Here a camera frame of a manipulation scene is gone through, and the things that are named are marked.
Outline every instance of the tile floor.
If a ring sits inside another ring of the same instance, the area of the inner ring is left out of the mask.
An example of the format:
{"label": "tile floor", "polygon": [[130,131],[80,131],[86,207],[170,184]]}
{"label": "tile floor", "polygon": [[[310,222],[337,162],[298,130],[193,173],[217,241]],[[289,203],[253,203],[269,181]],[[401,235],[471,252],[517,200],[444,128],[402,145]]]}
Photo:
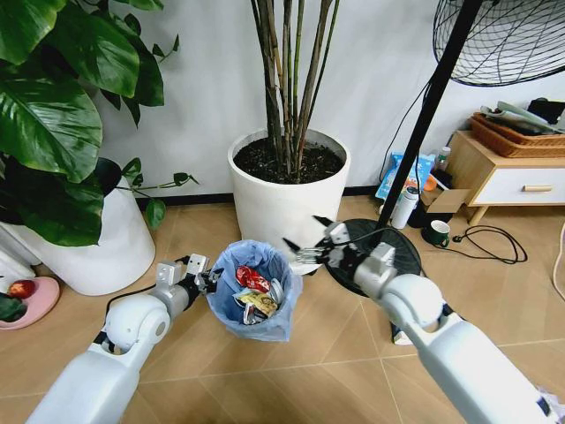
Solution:
{"label": "tile floor", "polygon": [[[343,198],[340,218],[352,217],[375,218],[373,201]],[[565,403],[565,302],[549,277],[564,220],[565,208],[491,208],[482,223],[510,231],[530,256],[513,266],[439,252],[417,231],[404,232],[450,305]],[[463,214],[451,225],[454,232],[464,229]],[[232,205],[170,208],[154,234],[156,259],[192,252],[216,258],[238,238]],[[496,236],[482,239],[494,251],[509,253]],[[126,290],[150,285],[153,278],[154,266]],[[84,297],[64,286],[43,320],[2,333],[0,423],[25,420],[64,365],[87,348],[109,297]],[[461,422],[414,349],[394,346],[389,337],[381,310],[336,284],[324,269],[305,279],[287,344],[234,337],[199,299],[155,347],[122,422]]]}

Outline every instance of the blue package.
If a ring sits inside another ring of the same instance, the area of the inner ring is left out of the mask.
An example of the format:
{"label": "blue package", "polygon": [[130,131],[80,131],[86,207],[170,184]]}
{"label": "blue package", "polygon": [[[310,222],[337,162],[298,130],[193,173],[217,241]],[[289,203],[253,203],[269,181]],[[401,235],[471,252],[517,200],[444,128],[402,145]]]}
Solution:
{"label": "blue package", "polygon": [[[402,161],[404,154],[400,152],[393,152],[391,156],[392,168],[390,168],[385,174],[385,178],[382,180],[382,183],[380,183],[379,190],[377,190],[377,193],[375,194],[375,197],[383,200],[387,199],[388,192],[390,192],[390,187],[395,180],[396,172],[398,171],[398,167],[400,166],[400,162]],[[435,155],[420,155],[418,157],[418,179],[420,181],[420,192],[424,188],[427,178],[430,176],[434,159]],[[404,183],[403,190],[410,186],[418,186],[418,181],[416,180],[416,161],[412,164],[408,178],[406,178],[406,182]]]}

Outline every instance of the baseboard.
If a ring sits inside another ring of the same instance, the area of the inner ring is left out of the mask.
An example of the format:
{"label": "baseboard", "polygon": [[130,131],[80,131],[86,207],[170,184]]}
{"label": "baseboard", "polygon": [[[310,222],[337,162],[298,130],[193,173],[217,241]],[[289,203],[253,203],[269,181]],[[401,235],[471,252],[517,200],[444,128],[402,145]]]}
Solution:
{"label": "baseboard", "polygon": [[[377,192],[376,185],[358,185],[345,187],[344,196],[368,196]],[[233,203],[233,193],[192,194],[187,196],[155,197],[163,201],[167,206],[201,205],[204,203]],[[147,207],[147,197],[137,198],[139,207],[143,210]]]}

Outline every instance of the red snack wrapper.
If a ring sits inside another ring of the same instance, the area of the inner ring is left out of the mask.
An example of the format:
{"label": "red snack wrapper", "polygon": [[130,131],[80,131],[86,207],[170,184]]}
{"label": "red snack wrapper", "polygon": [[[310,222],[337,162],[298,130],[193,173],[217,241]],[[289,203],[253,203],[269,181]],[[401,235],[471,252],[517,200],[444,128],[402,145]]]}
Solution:
{"label": "red snack wrapper", "polygon": [[271,284],[263,278],[255,269],[246,266],[237,268],[236,279],[239,285],[248,289],[266,293],[271,288]]}

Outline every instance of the wooden cabinet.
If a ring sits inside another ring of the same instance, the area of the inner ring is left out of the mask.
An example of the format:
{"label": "wooden cabinet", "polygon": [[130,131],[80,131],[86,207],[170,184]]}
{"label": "wooden cabinet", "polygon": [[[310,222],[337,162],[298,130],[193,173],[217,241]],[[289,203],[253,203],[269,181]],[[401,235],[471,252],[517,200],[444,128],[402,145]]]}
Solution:
{"label": "wooden cabinet", "polygon": [[476,225],[491,206],[565,205],[565,157],[501,157],[458,131],[451,141],[448,173],[454,188],[469,188],[465,203],[478,207]]}

